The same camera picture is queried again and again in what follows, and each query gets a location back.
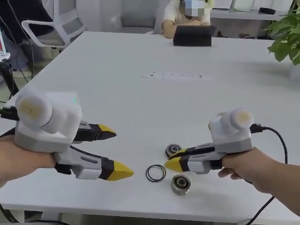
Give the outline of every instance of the potted plant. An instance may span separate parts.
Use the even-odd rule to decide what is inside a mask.
[[[300,14],[288,13],[284,18],[272,23],[266,30],[270,36],[278,38],[268,48],[279,62],[287,56],[293,63],[291,79],[300,80]]]

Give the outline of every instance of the white table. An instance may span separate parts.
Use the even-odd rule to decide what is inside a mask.
[[[244,181],[188,173],[190,193],[170,188],[175,173],[150,183],[145,170],[163,164],[165,147],[192,147],[211,140],[207,124],[216,113],[245,106],[256,122],[278,129],[291,163],[300,165],[300,85],[288,80],[290,62],[277,63],[270,41],[213,39],[212,47],[174,47],[156,35],[82,34],[29,85],[45,91],[76,91],[84,120],[106,124],[118,136],[79,147],[131,167],[132,178],[105,182],[41,169],[0,190],[0,202],[16,210],[167,218],[237,223],[251,218],[270,196]],[[207,80],[142,78],[151,71],[203,75]],[[14,123],[1,120],[4,133]],[[272,133],[257,134],[255,146],[278,160],[283,149]],[[258,224],[299,224],[300,218],[274,201]]]

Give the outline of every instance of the person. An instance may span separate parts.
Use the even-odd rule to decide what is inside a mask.
[[[210,26],[211,6],[207,3],[208,0],[193,1],[204,1],[205,7],[194,13],[185,0],[171,0],[166,6],[162,22],[163,34],[166,38],[174,38],[176,28],[179,25]]]
[[[245,179],[260,192],[271,194],[300,216],[300,166],[282,164],[257,148],[223,158],[219,177]],[[0,183],[29,175],[38,168],[53,168],[50,153],[31,152],[14,144],[13,136],[0,139]]]

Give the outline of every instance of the white chair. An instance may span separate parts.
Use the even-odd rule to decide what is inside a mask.
[[[170,0],[123,0],[121,13],[111,18],[118,33],[159,34],[165,7]]]
[[[76,0],[52,0],[53,1],[53,22],[25,20],[22,27],[26,33],[39,47],[66,48],[81,33],[86,31],[85,26],[80,21],[76,9]],[[45,25],[54,27],[54,31],[36,37],[30,29],[30,24]]]

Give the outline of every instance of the tablet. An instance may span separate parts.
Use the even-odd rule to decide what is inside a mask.
[[[211,46],[215,26],[177,26],[174,46]]]

